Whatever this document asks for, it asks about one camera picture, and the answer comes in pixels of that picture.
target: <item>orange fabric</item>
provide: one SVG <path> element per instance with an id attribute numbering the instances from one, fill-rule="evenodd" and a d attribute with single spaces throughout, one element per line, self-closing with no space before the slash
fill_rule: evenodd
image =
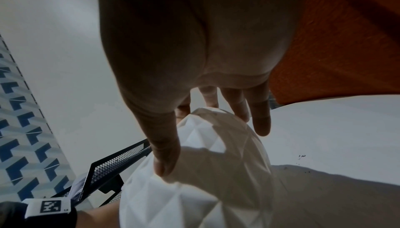
<path id="1" fill-rule="evenodd" d="M 400 94 L 400 0 L 305 0 L 270 88 L 280 104 Z"/>

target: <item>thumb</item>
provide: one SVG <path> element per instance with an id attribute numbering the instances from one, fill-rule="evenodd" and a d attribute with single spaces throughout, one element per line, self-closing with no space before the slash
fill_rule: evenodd
<path id="1" fill-rule="evenodd" d="M 124 100 L 150 142 L 155 157 L 154 172 L 158 176 L 169 175 L 180 154 L 175 112 L 144 112 L 132 106 L 126 99 Z"/>

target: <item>white faceted object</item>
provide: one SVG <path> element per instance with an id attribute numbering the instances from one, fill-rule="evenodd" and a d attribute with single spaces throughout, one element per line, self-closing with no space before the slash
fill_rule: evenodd
<path id="1" fill-rule="evenodd" d="M 200 108 L 178 125 L 173 172 L 154 174 L 150 154 L 124 185 L 121 228 L 265 228 L 272 215 L 270 162 L 234 115 Z"/>

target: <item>white wall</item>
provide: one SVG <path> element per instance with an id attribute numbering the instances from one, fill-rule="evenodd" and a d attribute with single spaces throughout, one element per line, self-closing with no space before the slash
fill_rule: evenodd
<path id="1" fill-rule="evenodd" d="M 97 8 L 97 0 L 0 0 L 0 33 L 77 175 L 145 138 L 106 62 Z M 192 103 L 204 105 L 197 90 Z"/>

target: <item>blue geometric pattern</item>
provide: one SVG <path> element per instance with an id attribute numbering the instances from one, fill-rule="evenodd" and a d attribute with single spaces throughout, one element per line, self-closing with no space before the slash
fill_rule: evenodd
<path id="1" fill-rule="evenodd" d="M 75 175 L 0 36 L 0 201 L 51 197 Z"/>

